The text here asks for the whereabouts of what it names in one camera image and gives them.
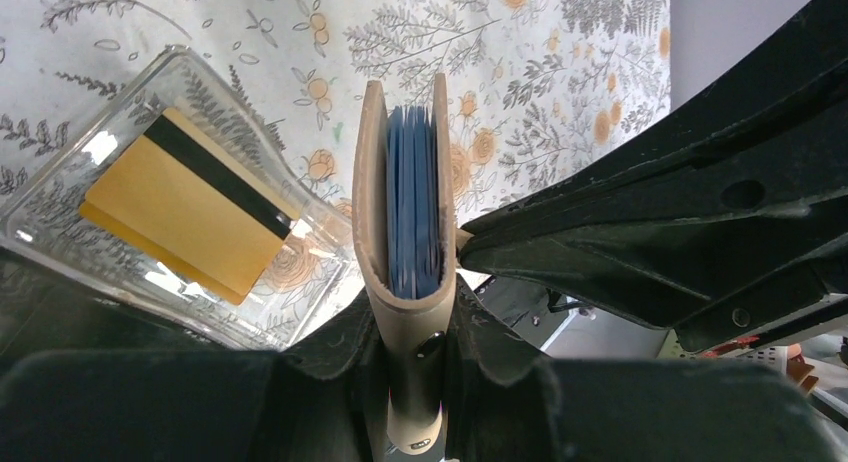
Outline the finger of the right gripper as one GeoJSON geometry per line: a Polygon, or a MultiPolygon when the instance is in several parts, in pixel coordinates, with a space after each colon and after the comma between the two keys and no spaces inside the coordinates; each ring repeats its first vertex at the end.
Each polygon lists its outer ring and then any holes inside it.
{"type": "Polygon", "coordinates": [[[536,282],[691,352],[847,319],[847,0],[811,0],[699,94],[477,218],[468,270],[536,282]]]}

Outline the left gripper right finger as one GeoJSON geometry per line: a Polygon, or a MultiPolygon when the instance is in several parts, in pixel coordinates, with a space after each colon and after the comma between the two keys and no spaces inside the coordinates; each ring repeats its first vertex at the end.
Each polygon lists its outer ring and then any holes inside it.
{"type": "Polygon", "coordinates": [[[446,340],[445,454],[460,461],[838,461],[782,374],[699,360],[555,359],[464,281],[446,340]]]}

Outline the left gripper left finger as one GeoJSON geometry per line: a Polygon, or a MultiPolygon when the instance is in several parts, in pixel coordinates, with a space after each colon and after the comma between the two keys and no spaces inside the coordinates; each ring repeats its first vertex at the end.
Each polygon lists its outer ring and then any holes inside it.
{"type": "Polygon", "coordinates": [[[50,350],[1,370],[5,461],[380,461],[365,296],[284,352],[50,350]]]}

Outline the gold magnetic stripe cards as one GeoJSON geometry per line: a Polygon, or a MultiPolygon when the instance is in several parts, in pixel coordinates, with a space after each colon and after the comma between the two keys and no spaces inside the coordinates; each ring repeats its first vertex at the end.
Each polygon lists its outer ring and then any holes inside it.
{"type": "Polygon", "coordinates": [[[93,183],[79,213],[233,305],[247,298],[300,216],[174,107],[93,183]]]}

